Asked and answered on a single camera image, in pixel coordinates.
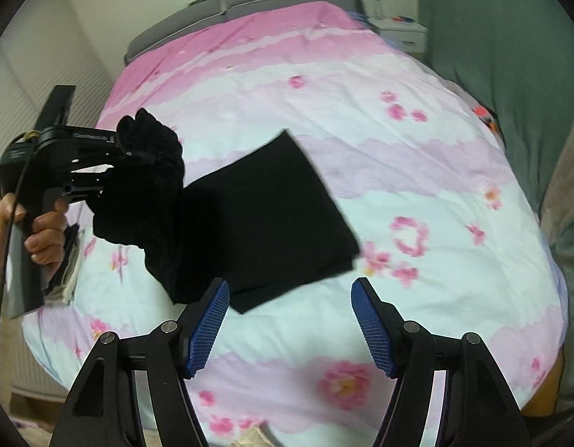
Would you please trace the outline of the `black pants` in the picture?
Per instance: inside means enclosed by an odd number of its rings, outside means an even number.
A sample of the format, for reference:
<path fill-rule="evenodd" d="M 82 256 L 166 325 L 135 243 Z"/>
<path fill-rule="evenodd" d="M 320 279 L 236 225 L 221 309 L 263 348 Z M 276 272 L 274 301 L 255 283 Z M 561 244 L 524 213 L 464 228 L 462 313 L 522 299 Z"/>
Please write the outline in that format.
<path fill-rule="evenodd" d="M 199 301 L 219 278 L 246 313 L 353 267 L 355 235 L 289 134 L 185 184 L 172 129 L 139 110 L 116 132 L 127 157 L 88 202 L 94 234 L 140 248 L 174 303 Z"/>

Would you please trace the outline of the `folded black garment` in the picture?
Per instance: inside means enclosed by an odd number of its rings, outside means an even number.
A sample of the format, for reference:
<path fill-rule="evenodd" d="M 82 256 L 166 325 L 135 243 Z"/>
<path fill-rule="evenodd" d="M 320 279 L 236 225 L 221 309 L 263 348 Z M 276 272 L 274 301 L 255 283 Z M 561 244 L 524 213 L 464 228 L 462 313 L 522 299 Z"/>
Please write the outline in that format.
<path fill-rule="evenodd" d="M 44 295 L 50 294 L 57 286 L 61 286 L 64 283 L 64 277 L 66 272 L 72 263 L 79 246 L 79 233 L 80 225 L 74 224 L 68 226 L 66 231 L 64 231 L 64 259 L 54 276 L 48 282 L 47 287 L 44 290 Z"/>

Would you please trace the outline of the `pink floral duvet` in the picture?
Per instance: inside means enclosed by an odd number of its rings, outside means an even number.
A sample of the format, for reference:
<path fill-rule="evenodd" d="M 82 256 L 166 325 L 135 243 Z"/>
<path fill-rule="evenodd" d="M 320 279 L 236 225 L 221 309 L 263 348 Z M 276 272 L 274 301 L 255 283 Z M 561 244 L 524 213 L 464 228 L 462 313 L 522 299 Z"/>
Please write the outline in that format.
<path fill-rule="evenodd" d="M 183 179 L 128 172 L 107 212 L 78 207 L 71 302 L 25 317 L 70 386 L 97 338 L 148 333 L 222 276 L 231 303 L 188 384 L 206 437 L 261 425 L 286 446 L 365 446 L 394 383 L 351 307 L 365 276 L 436 334 L 481 335 L 520 406 L 566 330 L 557 272 L 501 146 L 413 58 L 337 6 L 255 13 L 128 65 L 101 129 L 146 109 Z"/>

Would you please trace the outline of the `white louvered wardrobe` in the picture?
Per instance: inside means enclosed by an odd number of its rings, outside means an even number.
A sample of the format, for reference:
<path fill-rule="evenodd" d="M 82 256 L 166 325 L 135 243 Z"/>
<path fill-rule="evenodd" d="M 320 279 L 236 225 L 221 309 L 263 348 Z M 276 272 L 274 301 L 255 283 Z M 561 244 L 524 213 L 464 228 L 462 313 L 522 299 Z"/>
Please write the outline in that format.
<path fill-rule="evenodd" d="M 113 86 L 71 0 L 26 0 L 0 37 L 0 158 L 56 85 L 76 88 L 69 124 L 93 127 Z"/>

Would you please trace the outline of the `folded beige garment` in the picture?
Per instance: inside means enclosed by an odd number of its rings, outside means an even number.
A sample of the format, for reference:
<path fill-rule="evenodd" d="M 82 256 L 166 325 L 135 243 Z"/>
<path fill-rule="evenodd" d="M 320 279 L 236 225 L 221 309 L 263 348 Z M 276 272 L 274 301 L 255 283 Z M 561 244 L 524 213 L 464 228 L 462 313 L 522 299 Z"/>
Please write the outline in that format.
<path fill-rule="evenodd" d="M 45 302 L 49 305 L 68 305 L 73 300 L 75 288 L 82 265 L 82 235 L 79 235 L 79 246 L 76 255 L 70 264 L 64 283 L 57 286 L 50 294 L 44 296 Z"/>

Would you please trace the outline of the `beige sheer curtain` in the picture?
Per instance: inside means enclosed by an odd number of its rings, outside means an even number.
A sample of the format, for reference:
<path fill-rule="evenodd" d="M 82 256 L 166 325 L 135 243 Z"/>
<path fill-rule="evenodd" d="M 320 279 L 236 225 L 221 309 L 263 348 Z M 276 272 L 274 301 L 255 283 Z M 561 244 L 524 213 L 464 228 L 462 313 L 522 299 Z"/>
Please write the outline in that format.
<path fill-rule="evenodd" d="M 541 225 L 554 244 L 574 223 L 574 121 L 545 193 Z"/>

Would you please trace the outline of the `colourful toy beside bed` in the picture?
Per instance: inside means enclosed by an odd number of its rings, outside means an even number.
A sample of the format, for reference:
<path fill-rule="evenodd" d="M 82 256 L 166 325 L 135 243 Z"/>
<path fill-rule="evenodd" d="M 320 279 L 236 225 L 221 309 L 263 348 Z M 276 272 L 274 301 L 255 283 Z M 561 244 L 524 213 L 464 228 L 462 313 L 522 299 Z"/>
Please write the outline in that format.
<path fill-rule="evenodd" d="M 473 112 L 493 134 L 499 134 L 499 129 L 494 117 L 485 107 L 481 105 L 476 106 Z"/>

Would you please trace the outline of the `white nightstand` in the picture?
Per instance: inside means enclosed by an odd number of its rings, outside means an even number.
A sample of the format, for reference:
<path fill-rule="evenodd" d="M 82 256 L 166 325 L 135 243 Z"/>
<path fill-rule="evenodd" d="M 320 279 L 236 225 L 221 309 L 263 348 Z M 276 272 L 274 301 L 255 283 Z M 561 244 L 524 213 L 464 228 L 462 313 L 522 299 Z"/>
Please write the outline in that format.
<path fill-rule="evenodd" d="M 424 54 L 426 52 L 428 30 L 412 18 L 370 18 L 369 23 L 371 28 L 391 47 L 408 54 Z"/>

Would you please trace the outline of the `green curtain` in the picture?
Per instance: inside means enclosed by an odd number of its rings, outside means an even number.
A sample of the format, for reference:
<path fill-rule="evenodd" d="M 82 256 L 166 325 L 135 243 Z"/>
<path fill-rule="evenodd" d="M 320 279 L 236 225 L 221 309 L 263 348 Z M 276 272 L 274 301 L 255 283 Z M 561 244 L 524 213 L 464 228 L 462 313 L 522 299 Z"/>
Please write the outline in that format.
<path fill-rule="evenodd" d="M 428 63 L 493 111 L 541 219 L 574 121 L 574 22 L 558 0 L 419 0 Z M 556 243 L 574 246 L 574 223 Z"/>

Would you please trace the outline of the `clear plastic bottle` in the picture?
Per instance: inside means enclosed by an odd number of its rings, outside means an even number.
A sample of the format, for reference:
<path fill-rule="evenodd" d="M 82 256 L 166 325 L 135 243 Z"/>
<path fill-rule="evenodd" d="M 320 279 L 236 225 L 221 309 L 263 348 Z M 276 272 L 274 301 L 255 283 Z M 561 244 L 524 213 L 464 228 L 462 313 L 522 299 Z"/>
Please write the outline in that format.
<path fill-rule="evenodd" d="M 373 0 L 373 17 L 376 20 L 382 20 L 384 18 L 382 0 Z"/>

